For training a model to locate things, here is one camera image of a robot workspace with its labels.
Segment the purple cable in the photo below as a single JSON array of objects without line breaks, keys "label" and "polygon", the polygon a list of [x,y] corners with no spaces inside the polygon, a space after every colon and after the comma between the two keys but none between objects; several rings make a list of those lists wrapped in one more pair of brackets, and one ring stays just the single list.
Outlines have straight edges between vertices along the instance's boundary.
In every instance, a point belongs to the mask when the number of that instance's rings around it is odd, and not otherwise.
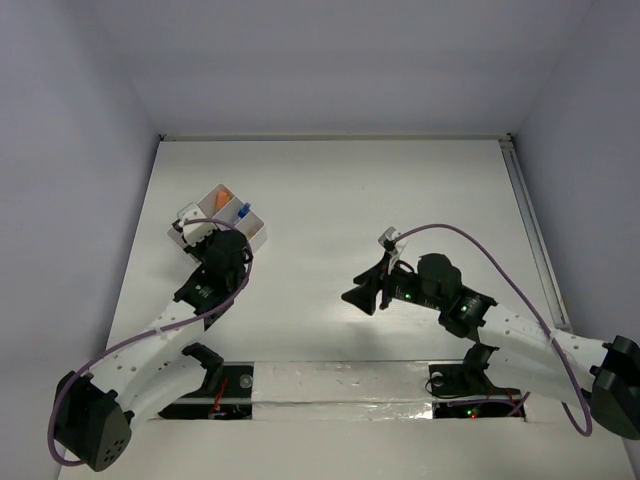
[{"label": "purple cable", "polygon": [[[191,225],[195,223],[215,223],[216,225],[221,225],[231,230],[237,230],[237,228],[235,228],[233,225],[227,222],[223,222],[221,220],[214,220],[212,218],[187,220],[184,222],[185,225]],[[251,245],[249,245],[248,242],[247,242],[247,245],[249,246],[249,251],[251,251]],[[171,325],[165,325],[163,327],[160,327],[159,330],[161,332],[169,332],[171,330],[175,330],[177,328],[184,327],[185,325],[189,325],[191,323],[197,322],[198,320],[202,320],[206,317],[209,317],[210,315],[214,315],[218,313],[220,310],[224,310],[225,308],[227,308],[231,304],[231,302],[233,302],[233,300],[238,296],[238,294],[242,291],[242,289],[244,289],[244,287],[247,286],[247,283],[249,282],[249,275],[251,273],[251,265],[252,265],[252,262],[249,262],[249,264],[247,265],[247,274],[245,275],[244,279],[238,286],[238,289],[235,292],[233,292],[231,295],[229,295],[229,298],[227,298],[220,305],[209,310],[208,312],[201,313],[200,315],[196,315],[195,317],[191,317],[186,320],[181,320],[179,322],[172,323]],[[51,454],[51,456],[56,462],[58,462],[60,465],[65,467],[78,467],[80,465],[83,465],[83,462],[81,460],[67,460],[62,455],[60,455],[58,453],[58,450],[56,449],[55,439],[54,439],[56,418],[58,418],[58,414],[60,413],[60,406],[62,405],[62,400],[64,399],[64,397],[66,397],[67,393],[69,393],[71,386],[78,379],[80,379],[80,377],[82,377],[82,374],[84,374],[86,371],[88,371],[91,367],[93,367],[96,363],[98,363],[102,359],[111,355],[113,352],[116,352],[121,348],[131,345],[132,343],[136,343],[140,340],[152,337],[157,334],[158,332],[156,330],[148,330],[146,332],[142,332],[137,335],[134,335],[133,337],[127,338],[126,340],[123,340],[122,342],[107,348],[104,352],[102,352],[100,355],[95,357],[93,360],[88,361],[82,367],[80,367],[69,378],[67,383],[63,385],[63,387],[60,389],[60,393],[58,393],[58,396],[56,397],[56,400],[53,403],[53,409],[51,410],[51,416],[49,417],[49,427],[47,428],[47,445],[49,447],[49,453]]]},{"label": "purple cable", "polygon": [[[520,288],[514,283],[513,280],[511,280],[511,277],[509,277],[509,275],[507,275],[507,272],[504,271],[504,269],[500,266],[500,264],[493,257],[493,255],[491,255],[489,253],[489,251],[486,248],[484,248],[482,246],[482,244],[480,244],[480,242],[478,242],[475,238],[473,238],[467,232],[465,232],[464,230],[459,229],[458,227],[454,227],[453,225],[448,225],[446,223],[432,223],[432,224],[429,224],[429,225],[423,225],[421,227],[416,227],[413,230],[409,230],[408,232],[405,232],[405,233],[401,234],[400,236],[398,236],[394,240],[394,242],[399,242],[400,240],[403,240],[403,239],[413,235],[414,233],[422,232],[424,230],[431,230],[433,228],[443,228],[445,230],[451,230],[452,232],[455,232],[455,233],[457,233],[459,235],[462,235],[464,238],[466,238],[471,243],[473,243],[484,254],[484,256],[487,257],[487,259],[495,267],[495,269],[498,271],[498,273],[500,273],[500,275],[502,275],[502,278],[504,278],[506,280],[506,282],[511,286],[513,291],[518,294],[518,296],[522,299],[522,301],[529,308],[529,310],[531,310],[531,313],[533,313],[533,316],[536,317],[536,320],[540,324],[540,328],[542,328],[542,330],[544,331],[544,333],[547,336],[547,338],[551,340],[551,345],[553,345],[553,348],[555,349],[556,353],[558,354],[558,357],[560,358],[560,361],[562,362],[562,365],[564,366],[565,370],[567,371],[567,375],[569,375],[569,380],[571,381],[571,385],[573,386],[573,389],[576,392],[576,396],[578,397],[578,401],[580,402],[580,407],[582,408],[582,413],[584,414],[584,420],[585,420],[585,423],[586,423],[586,428],[584,430],[582,428],[580,428],[580,425],[578,425],[578,422],[576,422],[576,419],[573,417],[573,414],[569,410],[569,407],[567,406],[566,403],[562,402],[562,408],[564,408],[565,413],[569,417],[569,421],[574,426],[574,428],[578,431],[578,433],[580,433],[580,435],[582,435],[584,437],[589,437],[591,435],[591,432],[593,431],[593,422],[591,421],[591,413],[589,411],[589,405],[587,404],[587,401],[585,400],[584,395],[582,394],[582,390],[580,388],[580,384],[578,383],[578,379],[576,378],[576,375],[573,373],[573,369],[571,368],[571,364],[569,363],[569,360],[567,359],[566,354],[562,350],[562,347],[560,347],[560,344],[557,342],[557,340],[555,338],[552,338],[551,329],[547,326],[547,324],[543,320],[542,315],[540,315],[540,313],[538,313],[538,310],[536,310],[536,308],[533,306],[533,304],[527,298],[527,296],[524,294],[524,292],[522,290],[520,290]],[[529,393],[530,392],[527,392],[522,397],[522,400],[520,400],[518,405],[515,406],[515,408],[509,413],[508,416],[512,416],[518,410],[520,410],[522,405],[524,405],[524,402],[527,400],[527,398],[529,398]]]}]

